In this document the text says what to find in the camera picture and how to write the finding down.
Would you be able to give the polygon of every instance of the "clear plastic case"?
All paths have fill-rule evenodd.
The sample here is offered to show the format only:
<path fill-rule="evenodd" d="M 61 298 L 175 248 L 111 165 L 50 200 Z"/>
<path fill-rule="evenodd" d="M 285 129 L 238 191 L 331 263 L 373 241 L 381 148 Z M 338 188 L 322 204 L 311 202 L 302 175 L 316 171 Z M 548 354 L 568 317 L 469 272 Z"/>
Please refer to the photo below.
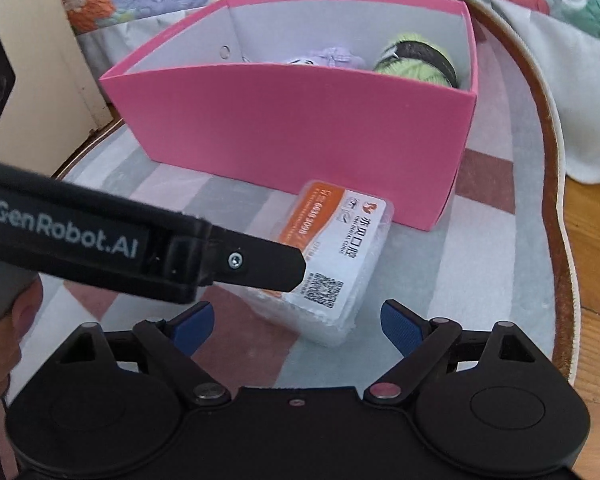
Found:
<path fill-rule="evenodd" d="M 387 200 L 308 183 L 270 237 L 302 250 L 301 285 L 289 293 L 243 288 L 240 295 L 256 314 L 325 346 L 340 345 L 354 327 L 393 214 Z"/>

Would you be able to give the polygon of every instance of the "pink box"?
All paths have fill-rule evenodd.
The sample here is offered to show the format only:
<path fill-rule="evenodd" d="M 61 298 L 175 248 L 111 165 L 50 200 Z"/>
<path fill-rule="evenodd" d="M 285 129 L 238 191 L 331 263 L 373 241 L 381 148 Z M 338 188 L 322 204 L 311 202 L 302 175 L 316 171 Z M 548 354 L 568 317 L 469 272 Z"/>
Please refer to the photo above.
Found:
<path fill-rule="evenodd" d="M 330 46 L 372 67 L 417 32 L 449 54 L 451 89 L 283 62 Z M 158 162 L 298 193 L 309 180 L 387 198 L 430 230 L 451 194 L 478 91 L 474 32 L 457 0 L 220 0 L 102 76 Z"/>

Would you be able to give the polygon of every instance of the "yarn ball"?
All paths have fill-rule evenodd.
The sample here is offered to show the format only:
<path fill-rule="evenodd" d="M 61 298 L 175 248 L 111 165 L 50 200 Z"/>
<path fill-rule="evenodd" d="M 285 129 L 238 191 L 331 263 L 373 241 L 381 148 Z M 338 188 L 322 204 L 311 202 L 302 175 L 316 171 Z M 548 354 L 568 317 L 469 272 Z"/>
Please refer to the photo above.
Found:
<path fill-rule="evenodd" d="M 440 54 L 442 54 L 446 60 L 453 66 L 453 62 L 451 61 L 449 55 L 446 53 L 445 49 L 436 44 L 431 43 L 426 40 L 423 36 L 419 34 L 401 34 L 395 40 L 389 44 L 389 46 L 385 49 L 383 53 L 383 57 L 390 53 L 393 48 L 403 41 L 417 41 L 419 43 L 424 43 L 429 45 L 431 48 L 437 50 Z M 398 77 L 405 77 L 408 79 L 417 79 L 418 81 L 424 81 L 427 83 L 433 83 L 437 85 L 452 87 L 451 83 L 446 79 L 445 75 L 440 72 L 439 69 L 421 61 L 419 59 L 397 59 L 397 58 L 384 58 L 381 59 L 374 68 L 374 72 L 385 75 L 395 75 Z"/>

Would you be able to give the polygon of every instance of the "round rug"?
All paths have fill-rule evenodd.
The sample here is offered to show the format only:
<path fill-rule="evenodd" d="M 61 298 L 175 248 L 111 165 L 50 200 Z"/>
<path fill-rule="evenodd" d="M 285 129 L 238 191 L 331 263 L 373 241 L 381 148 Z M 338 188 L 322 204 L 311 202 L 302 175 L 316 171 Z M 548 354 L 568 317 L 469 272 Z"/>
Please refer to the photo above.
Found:
<path fill-rule="evenodd" d="M 343 345 L 324 348 L 257 317 L 229 287 L 201 290 L 216 328 L 192 358 L 233 393 L 240 386 L 345 386 L 362 391 L 401 355 L 379 309 L 395 299 L 425 318 L 468 330 L 517 323 L 573 379 L 579 304 L 562 224 L 560 133 L 552 102 L 512 31 L 468 2 L 475 20 L 480 94 L 450 200 L 429 233 L 394 224 Z M 266 236 L 294 197 L 245 182 L 158 164 L 122 126 L 93 142 L 59 175 L 68 182 L 203 216 Z M 24 341 L 10 396 L 80 323 L 126 330 L 185 307 L 44 276 L 45 303 Z M 13 460 L 2 434 L 9 473 Z"/>

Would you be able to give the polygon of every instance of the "rug border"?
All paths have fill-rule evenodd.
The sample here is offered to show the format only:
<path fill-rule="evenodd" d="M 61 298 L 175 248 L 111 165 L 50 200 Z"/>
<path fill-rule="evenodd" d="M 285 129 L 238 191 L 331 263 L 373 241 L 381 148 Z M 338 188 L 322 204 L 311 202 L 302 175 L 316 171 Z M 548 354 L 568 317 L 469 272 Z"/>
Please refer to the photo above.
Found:
<path fill-rule="evenodd" d="M 125 124 L 124 119 L 117 118 L 111 121 L 102 130 L 95 132 L 87 140 L 85 140 L 77 150 L 75 150 L 69 158 L 51 176 L 56 180 L 62 180 L 68 173 L 80 162 L 93 148 L 100 144 L 107 137 L 115 133 L 121 126 Z"/>
<path fill-rule="evenodd" d="M 506 49 L 525 77 L 536 102 L 544 144 L 542 221 L 554 272 L 555 338 L 552 362 L 573 384 L 580 347 L 580 295 L 573 255 L 563 218 L 564 145 L 557 109 L 531 52 L 496 12 L 480 0 L 463 0 L 473 18 L 487 28 Z"/>

